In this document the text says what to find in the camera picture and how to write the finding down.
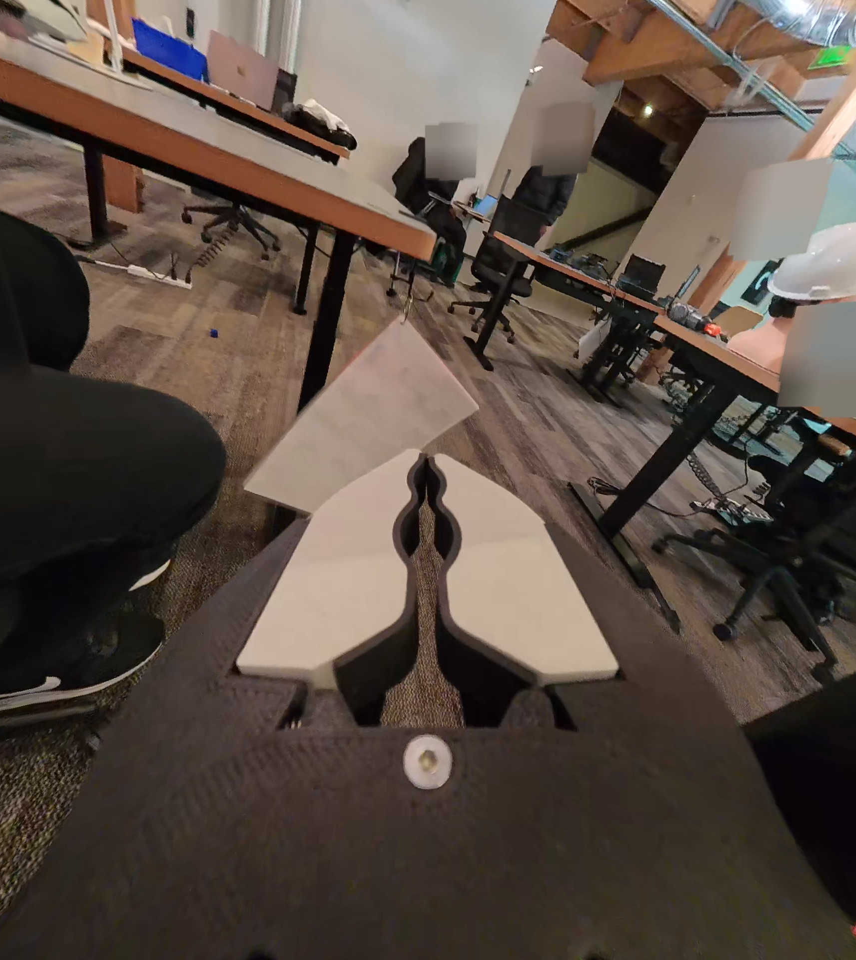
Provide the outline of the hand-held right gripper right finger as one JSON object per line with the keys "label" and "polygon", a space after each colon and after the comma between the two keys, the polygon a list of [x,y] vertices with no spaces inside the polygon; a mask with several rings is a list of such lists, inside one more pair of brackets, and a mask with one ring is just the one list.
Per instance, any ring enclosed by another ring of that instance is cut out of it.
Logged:
{"label": "hand-held right gripper right finger", "polygon": [[453,637],[528,686],[614,678],[618,661],[541,517],[448,455],[431,467],[437,519],[453,528],[438,588]]}

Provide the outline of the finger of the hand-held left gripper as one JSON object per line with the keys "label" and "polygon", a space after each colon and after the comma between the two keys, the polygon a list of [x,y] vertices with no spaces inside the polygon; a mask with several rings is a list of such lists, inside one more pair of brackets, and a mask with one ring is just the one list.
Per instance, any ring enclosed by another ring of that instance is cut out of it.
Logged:
{"label": "finger of the hand-held left gripper", "polygon": [[390,323],[297,415],[246,478],[256,498],[312,514],[480,409],[412,322]]}

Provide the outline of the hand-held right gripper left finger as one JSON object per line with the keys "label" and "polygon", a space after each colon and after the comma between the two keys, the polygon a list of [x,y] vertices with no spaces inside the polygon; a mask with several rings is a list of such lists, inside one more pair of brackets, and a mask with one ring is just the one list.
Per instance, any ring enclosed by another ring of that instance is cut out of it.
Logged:
{"label": "hand-held right gripper left finger", "polygon": [[347,689],[338,669],[404,615],[410,566],[396,525],[416,507],[422,462],[405,450],[313,513],[237,656],[240,674]]}

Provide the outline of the black office chair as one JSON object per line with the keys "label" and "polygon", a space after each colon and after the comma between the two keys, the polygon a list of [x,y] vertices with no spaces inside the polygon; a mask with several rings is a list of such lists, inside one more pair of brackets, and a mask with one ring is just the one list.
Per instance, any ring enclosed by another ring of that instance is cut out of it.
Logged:
{"label": "black office chair", "polygon": [[210,215],[210,219],[201,227],[203,251],[195,261],[196,266],[207,265],[213,261],[241,230],[257,241],[263,260],[269,260],[272,254],[281,250],[278,236],[238,203],[185,205],[181,210],[182,223],[191,225],[195,214]]}
{"label": "black office chair", "polygon": [[476,283],[470,287],[473,293],[489,294],[489,300],[455,300],[448,307],[449,314],[454,314],[458,307],[468,308],[470,316],[480,313],[482,309],[493,303],[495,295],[499,293],[506,276],[514,271],[513,279],[508,286],[508,305],[515,303],[518,298],[527,298],[531,295],[531,281],[526,278],[525,270],[528,261],[513,247],[506,246],[494,238],[495,233],[505,234],[509,238],[534,247],[542,235],[542,228],[546,226],[544,216],[537,210],[524,205],[513,198],[500,198],[494,210],[487,233],[471,263],[471,275]]}
{"label": "black office chair", "polygon": [[651,550],[663,554],[678,544],[743,573],[742,593],[713,627],[715,636],[733,640],[750,604],[768,593],[773,618],[805,649],[822,654],[811,674],[827,686],[839,661],[821,623],[837,608],[842,580],[856,583],[856,437],[836,427],[807,443],[778,469],[764,507],[768,523],[665,534]]}

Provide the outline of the wood-edged grey desk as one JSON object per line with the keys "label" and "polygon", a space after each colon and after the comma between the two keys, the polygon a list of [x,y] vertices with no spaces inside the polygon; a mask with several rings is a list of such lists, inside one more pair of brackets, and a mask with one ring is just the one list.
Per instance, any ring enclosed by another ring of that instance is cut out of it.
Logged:
{"label": "wood-edged grey desk", "polygon": [[335,233],[297,409],[325,387],[360,240],[413,258],[434,233],[382,186],[189,101],[0,32],[0,118],[185,186]]}
{"label": "wood-edged grey desk", "polygon": [[[686,329],[668,318],[656,318],[653,323],[665,333],[669,346],[680,348],[687,355],[686,363],[701,377],[701,386],[689,401],[685,417],[626,487],[615,491],[614,499],[607,506],[603,506],[599,500],[596,486],[575,482],[568,486],[599,534],[616,552],[633,581],[641,589],[652,593],[668,627],[678,634],[681,621],[677,612],[669,605],[650,570],[623,536],[623,530],[639,510],[650,505],[650,499],[682,463],[695,453],[698,445],[708,437],[736,398],[774,401],[780,381],[776,374],[733,353],[727,345],[704,333]],[[856,418],[835,417],[830,424],[837,429],[842,440],[849,441],[856,449]],[[790,613],[789,625],[798,627],[795,636],[802,645],[812,651],[827,649],[820,629],[801,600],[790,566],[802,563],[804,557],[813,556],[816,545],[827,537],[830,525],[854,507],[856,457],[843,468],[834,488],[837,491],[836,502],[824,515],[823,521],[804,538],[795,540],[792,545],[779,546],[771,555],[748,548],[730,537],[723,538],[721,533],[717,534],[718,542],[712,541],[708,534],[674,538],[679,543],[696,547],[702,553],[725,560],[734,558],[739,570],[750,572],[755,577],[741,597],[741,606],[715,628],[720,640],[733,639],[735,626],[746,603],[765,586],[770,586],[784,609]]]}
{"label": "wood-edged grey desk", "polygon": [[553,279],[547,284],[550,289],[569,300],[595,308],[602,315],[610,316],[612,319],[653,322],[655,319],[668,317],[667,311],[657,303],[630,294],[611,281],[597,279],[554,260],[533,246],[526,245],[500,231],[490,233],[488,237],[507,248],[510,265],[505,277],[496,282],[492,299],[482,308],[480,327],[476,336],[464,338],[471,353],[488,373],[493,372],[494,366],[485,353],[487,345],[505,307],[515,295],[513,286],[517,276],[528,267],[534,268],[536,281],[541,282],[544,274],[551,274]]}
{"label": "wood-edged grey desk", "polygon": [[334,166],[350,158],[349,150],[344,147],[326,141],[299,126],[293,126],[281,116],[206,84],[204,81],[181,74],[124,46],[122,47],[122,66],[128,72],[188,97],[202,107],[212,109],[219,116],[248,127],[264,137],[283,143],[307,156],[316,157]]}

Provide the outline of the white power strip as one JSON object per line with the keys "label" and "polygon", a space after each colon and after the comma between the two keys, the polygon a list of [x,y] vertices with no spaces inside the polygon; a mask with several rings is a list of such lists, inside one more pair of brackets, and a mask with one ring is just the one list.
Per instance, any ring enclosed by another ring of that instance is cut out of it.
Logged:
{"label": "white power strip", "polygon": [[108,263],[106,261],[102,261],[98,259],[79,258],[79,260],[81,259],[84,259],[86,263],[92,266],[95,266],[104,270],[121,272],[126,274],[128,277],[135,278],[136,280],[145,281],[145,282],[156,282],[161,285],[168,286],[180,291],[191,291],[193,289],[193,283],[190,282],[189,280],[185,281],[185,280],[178,279],[176,276],[172,277],[172,276],[169,276],[168,274],[156,273],[153,270],[148,270],[145,267],[142,267],[139,265],[135,265],[135,264],[121,265],[121,264]]}

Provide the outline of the black white jacket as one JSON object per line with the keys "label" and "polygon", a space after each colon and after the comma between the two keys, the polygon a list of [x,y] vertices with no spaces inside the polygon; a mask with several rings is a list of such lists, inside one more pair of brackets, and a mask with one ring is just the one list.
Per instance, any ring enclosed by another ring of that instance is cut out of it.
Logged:
{"label": "black white jacket", "polygon": [[358,141],[347,124],[314,98],[286,103],[282,116],[290,125],[344,150],[351,152],[358,147]]}

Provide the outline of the black laptop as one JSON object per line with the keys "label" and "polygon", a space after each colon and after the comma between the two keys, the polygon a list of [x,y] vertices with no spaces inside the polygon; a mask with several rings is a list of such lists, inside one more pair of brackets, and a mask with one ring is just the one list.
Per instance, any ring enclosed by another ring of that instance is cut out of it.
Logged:
{"label": "black laptop", "polygon": [[666,266],[650,259],[631,254],[616,280],[616,288],[639,299],[653,302]]}

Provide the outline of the person's black trousers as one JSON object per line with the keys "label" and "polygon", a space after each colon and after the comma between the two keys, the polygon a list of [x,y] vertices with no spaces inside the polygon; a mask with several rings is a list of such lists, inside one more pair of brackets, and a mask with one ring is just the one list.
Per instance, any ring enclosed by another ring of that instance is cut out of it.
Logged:
{"label": "person's black trousers", "polygon": [[86,558],[122,586],[212,507],[227,455],[189,404],[71,372],[91,294],[56,237],[0,210],[0,582]]}

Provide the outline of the person's black sneaker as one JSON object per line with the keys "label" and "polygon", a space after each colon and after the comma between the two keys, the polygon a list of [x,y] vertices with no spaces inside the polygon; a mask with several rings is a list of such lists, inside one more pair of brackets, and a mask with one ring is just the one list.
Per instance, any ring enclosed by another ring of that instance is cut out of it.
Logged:
{"label": "person's black sneaker", "polygon": [[175,549],[78,551],[0,579],[0,714],[100,693],[149,663],[163,623],[130,601]]}

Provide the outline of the pink mannequin bust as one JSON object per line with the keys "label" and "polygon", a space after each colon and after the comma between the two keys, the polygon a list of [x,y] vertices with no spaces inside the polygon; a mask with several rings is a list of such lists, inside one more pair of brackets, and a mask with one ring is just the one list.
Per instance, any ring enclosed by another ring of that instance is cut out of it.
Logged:
{"label": "pink mannequin bust", "polygon": [[728,341],[729,349],[757,366],[780,375],[797,307],[796,301],[775,297],[770,304],[769,320],[735,334]]}

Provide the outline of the rose gold laptop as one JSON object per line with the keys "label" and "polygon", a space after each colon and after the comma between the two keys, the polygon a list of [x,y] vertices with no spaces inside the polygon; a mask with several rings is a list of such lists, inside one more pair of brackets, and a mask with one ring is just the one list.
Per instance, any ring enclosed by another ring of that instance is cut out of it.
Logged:
{"label": "rose gold laptop", "polygon": [[271,112],[279,74],[276,60],[217,30],[209,33],[206,59],[213,86]]}

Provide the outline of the blue plastic bin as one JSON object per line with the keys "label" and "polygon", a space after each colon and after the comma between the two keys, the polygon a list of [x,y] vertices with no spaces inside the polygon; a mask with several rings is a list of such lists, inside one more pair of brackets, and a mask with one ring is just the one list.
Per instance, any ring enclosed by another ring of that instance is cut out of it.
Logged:
{"label": "blue plastic bin", "polygon": [[206,56],[192,44],[152,27],[140,18],[133,18],[131,23],[139,54],[195,81],[208,81]]}

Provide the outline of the white hard hat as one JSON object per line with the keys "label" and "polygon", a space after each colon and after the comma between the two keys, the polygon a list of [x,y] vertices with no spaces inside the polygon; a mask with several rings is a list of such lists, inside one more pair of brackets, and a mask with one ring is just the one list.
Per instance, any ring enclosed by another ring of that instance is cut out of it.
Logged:
{"label": "white hard hat", "polygon": [[798,304],[856,298],[856,222],[814,234],[804,253],[783,260],[769,278],[768,290]]}

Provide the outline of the silver ventilation duct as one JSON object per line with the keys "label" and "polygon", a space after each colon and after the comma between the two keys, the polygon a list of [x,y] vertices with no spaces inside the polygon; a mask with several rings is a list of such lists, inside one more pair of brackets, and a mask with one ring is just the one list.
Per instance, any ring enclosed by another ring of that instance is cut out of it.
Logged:
{"label": "silver ventilation duct", "polygon": [[856,48],[856,1],[650,2],[650,6],[684,26],[718,37],[734,8],[751,10],[750,20],[733,33],[731,50],[757,28],[777,31],[796,44]]}

